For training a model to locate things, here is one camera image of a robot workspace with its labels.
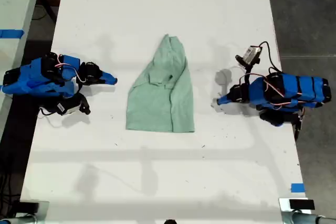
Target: gray floor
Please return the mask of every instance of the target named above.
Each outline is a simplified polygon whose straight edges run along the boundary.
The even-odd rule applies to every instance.
[[[336,0],[271,0],[271,5],[283,70],[327,78],[335,91]],[[40,17],[41,10],[34,16]],[[52,40],[53,33],[54,25],[45,17],[32,21],[28,40]],[[308,110],[297,143],[307,196],[315,200],[317,214],[334,218],[335,113],[333,102]]]

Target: white tabletop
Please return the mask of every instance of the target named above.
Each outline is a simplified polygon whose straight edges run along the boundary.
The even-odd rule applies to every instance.
[[[128,91],[166,33],[185,47],[195,133],[125,130]],[[39,116],[22,200],[49,201],[50,223],[282,223],[278,198],[304,196],[290,192],[302,182],[291,126],[210,106],[215,79],[236,84],[235,55],[264,40],[280,66],[269,0],[61,0],[53,51],[94,61],[118,84],[83,88],[89,116]]]
[[[0,39],[0,83],[5,72],[21,64],[36,0],[0,0],[0,29],[22,29],[21,39]],[[0,92],[0,135],[2,135],[12,100]]]

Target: black wire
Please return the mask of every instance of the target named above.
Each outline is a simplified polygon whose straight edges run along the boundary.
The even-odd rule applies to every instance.
[[[41,111],[42,115],[45,115],[45,116],[49,116],[49,115],[55,114],[54,112],[50,112],[49,114],[46,114],[46,113],[44,113],[44,111],[43,111],[42,108],[40,108],[40,111]]]
[[[2,210],[4,208],[4,189],[5,189],[5,185],[6,185],[6,181],[7,181],[7,171],[5,172],[5,179],[3,181],[2,187],[1,187],[1,192],[0,192],[0,214],[2,213]]]
[[[43,8],[43,10],[44,10],[44,14],[43,14],[43,16],[42,16],[42,17],[39,17],[39,18],[32,18],[32,20],[41,20],[41,19],[43,19],[44,17],[46,17],[46,16],[47,16],[47,11],[44,9],[44,7],[43,7],[43,6],[36,5],[35,7],[42,7],[42,8]]]
[[[40,17],[40,18],[32,18],[32,20],[41,20],[41,19],[43,19],[45,16],[47,16],[47,14],[43,15],[43,16]]]
[[[271,58],[271,49],[269,48],[269,43],[267,41],[263,41],[262,43],[259,44],[259,47],[261,47],[263,44],[266,44],[267,45],[267,48],[268,48],[268,57],[269,57],[269,61],[271,62],[272,66],[273,66],[273,69],[276,70],[277,72],[280,72],[282,73],[274,64],[273,64],[273,61],[272,61],[272,58]]]
[[[271,69],[277,71],[274,67],[269,67],[269,68],[268,68],[268,73],[269,73],[269,74],[271,74]]]
[[[251,70],[252,70],[251,67],[247,68],[247,69],[246,69],[245,76],[244,76],[244,81],[245,81],[245,83],[246,83],[247,85],[250,84],[250,81],[249,81],[249,79],[250,79],[250,74],[249,74],[249,73],[251,73]]]

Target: blue painter's tape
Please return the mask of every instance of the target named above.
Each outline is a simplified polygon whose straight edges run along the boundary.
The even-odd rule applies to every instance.
[[[290,191],[292,193],[304,193],[306,190],[304,189],[305,185],[303,183],[292,183]]]
[[[324,101],[324,94],[323,94],[323,80],[320,77],[313,77],[314,79],[314,87],[316,97],[314,102],[323,102]]]
[[[284,81],[283,86],[285,87],[285,98],[292,98],[298,93],[298,82],[296,80],[296,76],[283,73],[282,79]]]
[[[298,100],[296,100],[296,99],[291,99],[291,100],[290,100],[290,103],[287,104],[286,107],[289,107],[289,108],[291,108],[291,107],[295,107],[296,105],[298,105],[298,103],[299,103]]]
[[[313,91],[313,82],[310,76],[300,76],[300,87],[302,95],[300,100],[311,101],[315,98],[315,93]]]
[[[0,29],[0,39],[21,39],[24,33],[23,30]]]

